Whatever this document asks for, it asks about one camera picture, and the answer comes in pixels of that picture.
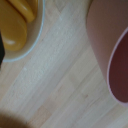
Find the gripper right finger with blue tip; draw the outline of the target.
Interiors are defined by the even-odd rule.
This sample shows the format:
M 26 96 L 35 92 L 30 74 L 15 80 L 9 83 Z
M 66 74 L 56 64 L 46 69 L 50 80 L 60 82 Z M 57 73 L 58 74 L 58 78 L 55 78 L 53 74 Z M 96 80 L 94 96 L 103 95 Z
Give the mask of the gripper right finger with blue tip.
M 31 128 L 31 126 L 12 114 L 0 113 L 0 128 Z

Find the gripper left finger with blue tip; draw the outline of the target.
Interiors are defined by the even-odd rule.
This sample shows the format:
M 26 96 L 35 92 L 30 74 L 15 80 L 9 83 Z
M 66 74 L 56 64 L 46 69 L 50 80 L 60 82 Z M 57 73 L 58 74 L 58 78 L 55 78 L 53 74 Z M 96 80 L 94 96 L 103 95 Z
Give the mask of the gripper left finger with blue tip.
M 4 49 L 4 45 L 3 45 L 3 41 L 0 33 L 0 69 L 1 69 L 1 64 L 3 62 L 4 56 L 5 56 L 5 49 Z

